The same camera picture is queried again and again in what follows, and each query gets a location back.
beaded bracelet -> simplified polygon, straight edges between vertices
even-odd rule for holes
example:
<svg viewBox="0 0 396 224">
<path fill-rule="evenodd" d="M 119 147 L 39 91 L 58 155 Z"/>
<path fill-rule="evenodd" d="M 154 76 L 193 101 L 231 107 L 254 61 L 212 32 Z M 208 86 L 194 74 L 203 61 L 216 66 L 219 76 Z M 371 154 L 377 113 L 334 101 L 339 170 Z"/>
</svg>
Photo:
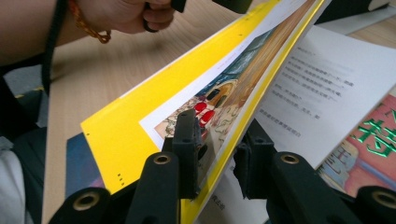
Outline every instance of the beaded bracelet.
<svg viewBox="0 0 396 224">
<path fill-rule="evenodd" d="M 107 43 L 111 39 L 111 31 L 106 31 L 105 35 L 100 35 L 89 27 L 89 25 L 83 20 L 82 12 L 76 3 L 76 0 L 69 0 L 69 9 L 75 18 L 76 26 L 78 28 L 84 30 L 88 35 L 99 39 L 102 44 Z"/>
</svg>

hand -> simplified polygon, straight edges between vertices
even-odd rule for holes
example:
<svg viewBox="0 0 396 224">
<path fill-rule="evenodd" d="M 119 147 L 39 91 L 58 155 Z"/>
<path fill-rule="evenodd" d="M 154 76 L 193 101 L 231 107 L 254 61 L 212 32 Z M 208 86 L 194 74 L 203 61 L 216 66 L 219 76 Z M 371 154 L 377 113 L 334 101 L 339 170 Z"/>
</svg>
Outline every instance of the hand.
<svg viewBox="0 0 396 224">
<path fill-rule="evenodd" d="M 95 30 L 118 30 L 127 34 L 144 32 L 143 20 L 152 30 L 167 28 L 173 18 L 171 0 L 80 0 L 85 19 Z"/>
</svg>

document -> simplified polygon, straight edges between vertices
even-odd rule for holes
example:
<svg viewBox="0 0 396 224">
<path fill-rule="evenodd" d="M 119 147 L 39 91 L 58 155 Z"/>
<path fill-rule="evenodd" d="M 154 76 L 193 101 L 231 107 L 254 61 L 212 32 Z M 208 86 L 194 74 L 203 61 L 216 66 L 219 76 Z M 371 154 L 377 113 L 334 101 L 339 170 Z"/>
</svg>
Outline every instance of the document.
<svg viewBox="0 0 396 224">
<path fill-rule="evenodd" d="M 277 151 L 318 168 L 396 84 L 396 49 L 312 27 L 276 74 L 255 119 Z M 265 200 L 243 199 L 231 162 L 197 223 L 264 223 Z"/>
</svg>

table surface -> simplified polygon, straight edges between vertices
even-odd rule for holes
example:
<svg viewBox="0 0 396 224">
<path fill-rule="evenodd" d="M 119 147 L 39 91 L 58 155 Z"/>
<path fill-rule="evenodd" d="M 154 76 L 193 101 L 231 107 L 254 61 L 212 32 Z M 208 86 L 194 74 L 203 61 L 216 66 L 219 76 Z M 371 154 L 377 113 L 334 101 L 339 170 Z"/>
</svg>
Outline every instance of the table surface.
<svg viewBox="0 0 396 224">
<path fill-rule="evenodd" d="M 86 37 L 56 49 L 43 223 L 49 222 L 64 201 L 66 141 L 81 133 L 80 123 L 238 17 L 212 2 L 189 1 L 183 14 L 176 13 L 171 27 L 159 33 L 113 32 L 106 45 Z M 350 36 L 396 48 L 396 16 Z"/>
</svg>

black device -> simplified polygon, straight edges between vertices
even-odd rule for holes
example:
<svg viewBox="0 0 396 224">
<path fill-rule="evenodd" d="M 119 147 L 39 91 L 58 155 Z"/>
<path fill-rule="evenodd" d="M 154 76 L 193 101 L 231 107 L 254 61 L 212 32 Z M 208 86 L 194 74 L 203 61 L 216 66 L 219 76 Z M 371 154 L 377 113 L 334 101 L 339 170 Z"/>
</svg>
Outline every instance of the black device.
<svg viewBox="0 0 396 224">
<path fill-rule="evenodd" d="M 194 199 L 199 191 L 200 150 L 195 111 L 185 111 L 177 117 L 175 136 L 165 139 L 162 152 L 147 158 L 136 183 L 113 195 L 106 189 L 82 189 L 66 199 L 50 223 L 177 224 L 180 199 Z M 235 149 L 234 160 L 241 197 L 266 199 L 273 224 L 396 223 L 396 192 L 364 187 L 352 198 L 331 189 L 303 157 L 277 152 L 257 120 Z"/>
</svg>

